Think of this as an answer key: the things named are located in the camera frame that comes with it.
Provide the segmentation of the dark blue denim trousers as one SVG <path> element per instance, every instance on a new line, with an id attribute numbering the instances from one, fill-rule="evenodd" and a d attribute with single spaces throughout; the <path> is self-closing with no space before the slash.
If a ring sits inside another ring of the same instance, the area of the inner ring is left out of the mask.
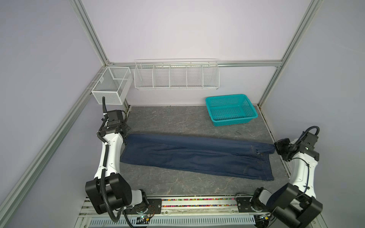
<path id="1" fill-rule="evenodd" d="M 274 180 L 272 144 L 218 138 L 131 134 L 121 162 L 252 180 Z"/>

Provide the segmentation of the teal plastic basket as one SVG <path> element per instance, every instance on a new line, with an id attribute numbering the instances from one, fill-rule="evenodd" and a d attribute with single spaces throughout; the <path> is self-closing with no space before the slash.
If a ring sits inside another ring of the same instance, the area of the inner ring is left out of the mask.
<path id="1" fill-rule="evenodd" d="M 258 113 L 246 95 L 208 97 L 206 107 L 214 126 L 246 124 L 258 117 Z"/>

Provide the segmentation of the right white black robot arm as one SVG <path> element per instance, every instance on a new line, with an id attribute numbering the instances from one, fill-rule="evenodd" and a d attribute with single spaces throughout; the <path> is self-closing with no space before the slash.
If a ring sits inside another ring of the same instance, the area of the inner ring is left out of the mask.
<path id="1" fill-rule="evenodd" d="M 294 142 L 284 138 L 274 143 L 282 159 L 292 163 L 293 171 L 289 183 L 274 193 L 256 189 L 251 207 L 266 214 L 255 218 L 255 227 L 268 228 L 279 220 L 289 228 L 305 228 L 322 212 L 323 205 L 314 190 L 315 168 L 320 159 L 315 151 L 319 132 L 318 126 L 311 126 Z"/>

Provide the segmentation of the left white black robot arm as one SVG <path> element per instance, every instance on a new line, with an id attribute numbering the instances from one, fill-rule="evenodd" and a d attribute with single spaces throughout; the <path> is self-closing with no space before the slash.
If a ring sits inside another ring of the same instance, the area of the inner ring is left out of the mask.
<path id="1" fill-rule="evenodd" d="M 103 122 L 97 131 L 102 142 L 100 162 L 93 180 L 86 182 L 85 191 L 96 213 L 107 213 L 116 223 L 127 210 L 147 213 L 149 202 L 146 193 L 132 190 L 120 173 L 120 157 L 128 129 L 126 111 L 108 111 L 105 98 L 102 98 L 102 108 Z"/>

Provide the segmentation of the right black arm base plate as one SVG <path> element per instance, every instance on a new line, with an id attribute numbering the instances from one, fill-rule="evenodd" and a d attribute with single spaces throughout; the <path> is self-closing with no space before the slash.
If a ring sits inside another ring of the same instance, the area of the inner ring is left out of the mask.
<path id="1" fill-rule="evenodd" d="M 238 212 L 244 213 L 244 212 L 251 212 L 251 213 L 268 213 L 269 211 L 265 208 L 254 208 L 251 204 L 251 197 L 237 197 L 236 199 Z"/>

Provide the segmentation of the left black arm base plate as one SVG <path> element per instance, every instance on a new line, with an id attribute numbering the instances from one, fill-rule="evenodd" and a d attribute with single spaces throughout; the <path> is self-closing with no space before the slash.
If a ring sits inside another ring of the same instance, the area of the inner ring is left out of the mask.
<path id="1" fill-rule="evenodd" d="M 161 214 L 162 211 L 162 199 L 161 198 L 148 198 L 147 204 L 142 206 L 134 206 L 125 210 L 126 214 Z"/>

